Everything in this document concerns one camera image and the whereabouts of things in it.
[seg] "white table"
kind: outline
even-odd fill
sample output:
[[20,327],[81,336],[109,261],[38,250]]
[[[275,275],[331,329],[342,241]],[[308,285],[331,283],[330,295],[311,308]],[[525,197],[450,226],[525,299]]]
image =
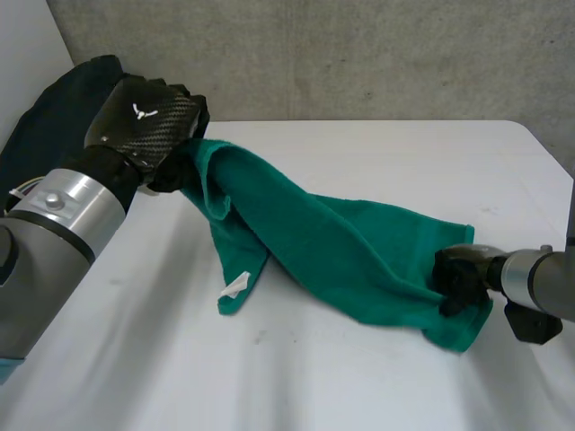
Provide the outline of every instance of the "white table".
[[[507,121],[214,123],[308,191],[473,224],[504,250],[562,249],[571,178]],[[465,354],[370,328],[271,262],[233,317],[208,223],[138,195],[108,248],[0,388],[2,430],[572,430],[575,326],[519,343],[496,304]]]

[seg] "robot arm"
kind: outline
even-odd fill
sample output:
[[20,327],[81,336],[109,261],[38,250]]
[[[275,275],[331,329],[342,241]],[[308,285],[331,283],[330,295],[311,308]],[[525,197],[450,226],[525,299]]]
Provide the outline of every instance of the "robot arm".
[[575,185],[565,251],[543,245],[504,253],[459,245],[436,254],[433,276],[436,289],[448,297],[442,307],[446,316],[487,300],[488,289],[501,292],[517,339],[544,344],[561,332],[561,319],[575,321]]
[[83,154],[0,219],[0,383],[115,234],[137,188],[181,187],[178,145],[203,136],[208,118],[205,99],[184,87],[126,78],[90,126]]

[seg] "green towel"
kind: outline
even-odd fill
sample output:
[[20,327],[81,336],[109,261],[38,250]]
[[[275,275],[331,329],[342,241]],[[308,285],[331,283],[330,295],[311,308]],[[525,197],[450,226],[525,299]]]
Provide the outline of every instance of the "green towel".
[[224,296],[237,312],[269,255],[301,286],[353,319],[419,328],[433,343],[468,349],[491,302],[439,314],[430,286],[437,250],[473,241],[473,228],[362,200],[306,193],[260,157],[224,141],[190,140],[196,171],[182,190],[211,224],[227,284],[244,271],[247,289]]

